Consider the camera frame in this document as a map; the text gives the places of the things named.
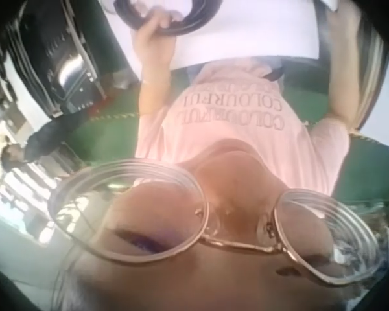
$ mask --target eyeglass frame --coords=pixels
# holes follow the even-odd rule
[[[120,171],[124,172],[123,170],[119,169],[122,166],[126,165],[137,165],[139,173],[143,166],[147,166],[147,169],[155,168],[156,170],[159,169],[165,169],[165,170],[171,170],[173,174],[179,173],[181,178],[185,178],[186,181],[188,181],[192,186],[193,190],[196,190],[200,195],[201,199],[204,202],[204,210],[202,213],[202,222],[200,224],[200,229],[198,232],[194,233],[192,236],[190,236],[184,243],[179,244],[170,250],[164,251],[162,253],[158,254],[150,254],[146,256],[132,256],[132,255],[120,255],[118,253],[114,253],[112,251],[97,251],[93,247],[89,246],[87,243],[81,241],[79,238],[75,237],[74,234],[70,233],[68,230],[64,229],[57,220],[57,213],[58,210],[57,206],[65,206],[69,202],[68,200],[61,200],[60,198],[68,198],[68,194],[70,193],[76,193],[75,191],[80,188],[81,183],[77,182],[77,179],[81,176],[92,176],[95,177],[96,173],[99,170],[102,170],[103,174],[106,174],[107,172],[104,171],[104,169],[110,168],[110,172]],[[101,184],[103,184],[106,180],[112,179],[113,176],[109,176],[108,178],[100,179],[98,178],[99,183],[94,185],[94,187],[97,187]],[[311,265],[309,265],[299,254],[297,254],[294,250],[294,248],[289,244],[288,239],[285,236],[284,230],[282,228],[282,225],[280,224],[279,218],[277,217],[277,207],[279,206],[280,202],[283,201],[283,198],[291,194],[293,192],[300,192],[301,194],[307,193],[312,195],[322,195],[318,192],[311,191],[311,190],[304,190],[304,189],[289,189],[285,191],[276,202],[275,207],[272,209],[271,215],[267,223],[265,224],[265,228],[267,230],[267,233],[270,235],[271,238],[275,238],[276,242],[272,246],[258,246],[253,244],[245,244],[242,242],[231,242],[219,238],[213,238],[210,235],[205,234],[205,231],[207,229],[207,225],[209,223],[209,217],[211,214],[211,208],[209,205],[209,202],[207,201],[204,192],[201,188],[201,186],[198,184],[195,177],[185,169],[181,167],[177,167],[174,165],[162,163],[159,161],[151,160],[151,159],[127,159],[127,160],[120,160],[120,161],[113,161],[109,163],[105,163],[102,165],[99,165],[97,167],[88,167],[84,168],[81,171],[77,172],[76,174],[70,176],[69,178],[63,180],[61,184],[55,189],[55,191],[51,194],[51,197],[48,201],[48,212],[51,216],[53,222],[56,224],[56,226],[69,238],[71,238],[74,243],[79,245],[84,251],[87,251],[88,253],[91,253],[92,255],[102,259],[102,260],[108,260],[110,262],[114,262],[116,264],[120,265],[126,265],[126,266],[146,266],[147,264],[155,264],[157,262],[167,260],[169,258],[173,258],[175,256],[178,256],[187,250],[191,249],[197,242],[203,243],[207,246],[211,246],[214,248],[219,249],[225,249],[225,250],[232,250],[232,251],[243,251],[243,252],[250,252],[255,254],[261,254],[261,255],[279,255],[284,254],[287,256],[287,258],[291,261],[294,268],[296,268],[302,275],[306,276],[311,281],[315,282],[316,284],[319,284],[321,286],[326,287],[343,287],[348,286],[350,284],[353,284],[355,282],[360,282],[367,277],[373,275],[377,269],[380,266],[380,261],[376,263],[376,265],[370,267],[363,273],[360,273],[358,275],[355,275],[353,277],[347,277],[347,278],[335,278],[330,277],[328,275],[323,275],[322,273],[318,273]],[[352,210],[350,210],[348,207],[346,207],[344,204],[336,201],[335,199],[332,199],[328,196],[324,196],[325,198],[328,198],[330,200],[334,200],[336,204],[340,206],[340,208],[347,212],[352,218],[353,222],[358,222],[357,225],[361,226],[366,232],[370,234],[370,240],[374,243],[373,248],[379,251],[379,245],[377,243],[377,240],[371,231],[371,229],[367,226],[367,224]]]

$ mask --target round eyeglasses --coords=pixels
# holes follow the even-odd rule
[[[48,208],[55,224],[82,249],[119,264],[158,262],[200,242],[283,253],[312,281],[346,286],[372,276],[381,263],[371,229],[328,196],[289,189],[256,221],[254,238],[234,238],[194,176],[147,159],[86,168],[61,182]]]

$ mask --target hand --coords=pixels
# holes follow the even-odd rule
[[[338,10],[328,12],[332,39],[356,38],[361,11],[352,0],[339,0]]]
[[[144,16],[145,6],[136,4],[136,9]],[[156,34],[159,27],[167,28],[172,19],[178,19],[171,12],[155,8],[151,18],[133,35],[134,51],[143,65],[143,70],[169,69],[176,50],[176,37]]]

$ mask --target pink t-shirt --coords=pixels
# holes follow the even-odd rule
[[[270,68],[251,58],[205,65],[171,106],[140,118],[137,158],[180,163],[223,139],[240,139],[290,188],[331,195],[349,150],[343,123],[311,131],[284,100]]]

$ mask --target person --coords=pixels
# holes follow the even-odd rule
[[[264,58],[207,63],[170,104],[176,38],[156,34],[170,20],[157,9],[134,35],[143,65],[136,157],[171,163],[194,176],[226,234],[238,242],[256,239],[259,219],[270,217],[286,190],[330,196],[359,103],[358,8],[343,0],[329,16],[329,111],[310,130],[283,98],[279,83],[265,78],[272,68]],[[168,241],[171,227],[177,232],[190,227],[185,218],[190,203],[167,183],[135,185],[113,201],[93,243],[115,247],[118,242],[104,228],[129,224]],[[324,223],[304,210],[286,215],[297,248],[331,254]],[[161,249],[152,242],[137,244],[145,245],[140,251]],[[203,243],[139,267],[82,253],[65,274],[61,306],[63,311],[345,310],[343,301],[356,295],[299,277],[290,265],[283,255],[260,257]]]
[[[106,97],[91,107],[53,117],[51,121],[33,133],[23,147],[20,144],[8,143],[0,155],[3,170],[10,172],[13,168],[22,167],[26,163],[32,163],[48,156],[111,100],[111,97]]]

